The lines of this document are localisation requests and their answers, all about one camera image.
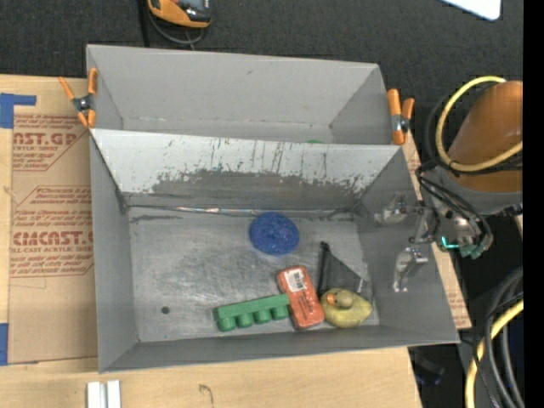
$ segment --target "gray bin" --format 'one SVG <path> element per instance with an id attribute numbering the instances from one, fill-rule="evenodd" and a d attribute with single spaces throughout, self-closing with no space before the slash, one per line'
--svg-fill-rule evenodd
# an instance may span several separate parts
<path id="1" fill-rule="evenodd" d="M 92 67 L 99 371 L 457 342 L 430 246 L 408 291 L 392 288 L 416 220 L 374 215 L 417 197 L 377 65 L 88 46 Z M 266 211 L 296 224 L 294 252 L 252 246 Z M 213 308 L 280 293 L 282 269 L 317 286 L 322 241 L 364 281 L 363 326 L 217 328 Z"/>

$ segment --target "green light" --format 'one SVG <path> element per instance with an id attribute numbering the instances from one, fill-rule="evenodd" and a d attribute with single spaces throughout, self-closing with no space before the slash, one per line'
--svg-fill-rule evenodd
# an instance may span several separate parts
<path id="1" fill-rule="evenodd" d="M 442 245 L 446 249 L 459 249 L 459 245 L 450 245 L 450 244 L 448 244 L 447 240 L 443 236 L 442 236 Z"/>

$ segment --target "clamp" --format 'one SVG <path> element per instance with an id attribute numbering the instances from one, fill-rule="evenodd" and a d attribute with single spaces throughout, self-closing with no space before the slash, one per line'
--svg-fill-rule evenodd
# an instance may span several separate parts
<path id="1" fill-rule="evenodd" d="M 391 115 L 391 135 L 395 145 L 403 145 L 410 127 L 409 120 L 414 109 L 413 98 L 405 99 L 400 105 L 399 90 L 388 90 L 389 114 Z"/>
<path id="2" fill-rule="evenodd" d="M 94 95 L 97 93 L 98 76 L 99 73 L 97 69 L 92 68 L 88 74 L 88 93 L 84 97 L 79 98 L 71 91 L 66 80 L 63 77 L 59 77 L 60 84 L 64 88 L 66 95 L 68 95 L 68 98 L 76 108 L 79 121 L 81 121 L 86 128 L 94 128 L 94 123 L 96 121 Z"/>

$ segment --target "blue sponge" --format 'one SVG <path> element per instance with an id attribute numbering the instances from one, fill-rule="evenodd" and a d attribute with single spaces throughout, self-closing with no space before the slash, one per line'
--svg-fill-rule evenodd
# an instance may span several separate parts
<path id="1" fill-rule="evenodd" d="M 285 255 L 298 247 L 298 228 L 286 216 L 267 212 L 258 216 L 249 228 L 254 247 L 270 255 Z"/>

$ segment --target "yellow duck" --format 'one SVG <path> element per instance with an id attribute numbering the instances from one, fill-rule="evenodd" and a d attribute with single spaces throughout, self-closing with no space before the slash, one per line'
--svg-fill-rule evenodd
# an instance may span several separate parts
<path id="1" fill-rule="evenodd" d="M 371 315 L 372 305 L 356 293 L 334 288 L 320 298 L 325 320 L 339 328 L 361 325 Z"/>

